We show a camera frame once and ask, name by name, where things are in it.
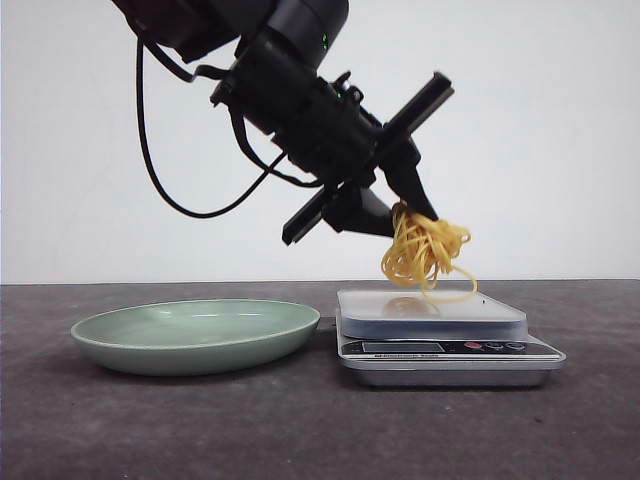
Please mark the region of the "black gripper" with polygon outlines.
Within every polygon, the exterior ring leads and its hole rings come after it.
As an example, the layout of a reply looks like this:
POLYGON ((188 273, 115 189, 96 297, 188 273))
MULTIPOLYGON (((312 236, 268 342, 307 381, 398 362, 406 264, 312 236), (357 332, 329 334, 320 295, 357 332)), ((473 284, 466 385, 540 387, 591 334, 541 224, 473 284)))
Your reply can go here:
POLYGON ((366 111, 363 93, 343 74, 318 76, 274 33, 245 45, 211 96, 225 104, 242 151, 251 156, 245 122, 271 136, 289 160, 320 182, 320 190, 289 219, 285 243, 299 241, 319 221, 336 232, 394 235, 391 209, 370 189, 376 169, 410 209, 439 217, 417 172, 421 154, 412 133, 454 92, 437 72, 387 123, 366 111))

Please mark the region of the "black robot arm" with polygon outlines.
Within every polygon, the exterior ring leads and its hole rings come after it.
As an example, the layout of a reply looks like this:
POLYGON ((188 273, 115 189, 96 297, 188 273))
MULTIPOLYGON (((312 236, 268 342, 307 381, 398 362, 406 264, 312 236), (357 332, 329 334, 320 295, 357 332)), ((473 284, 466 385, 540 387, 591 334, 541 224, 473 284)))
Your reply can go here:
POLYGON ((421 184, 413 132, 452 94, 441 73, 388 122, 362 106, 346 77, 322 79, 318 67, 344 25, 345 1, 121 1, 139 52, 183 62, 236 41, 228 69, 200 64, 196 74, 217 81, 214 104, 229 110, 236 140, 252 154, 245 127, 269 135, 288 159, 314 176, 315 195, 285 225, 286 243, 319 222, 336 231, 394 233, 390 209, 371 191, 377 171, 412 210, 436 212, 421 184))

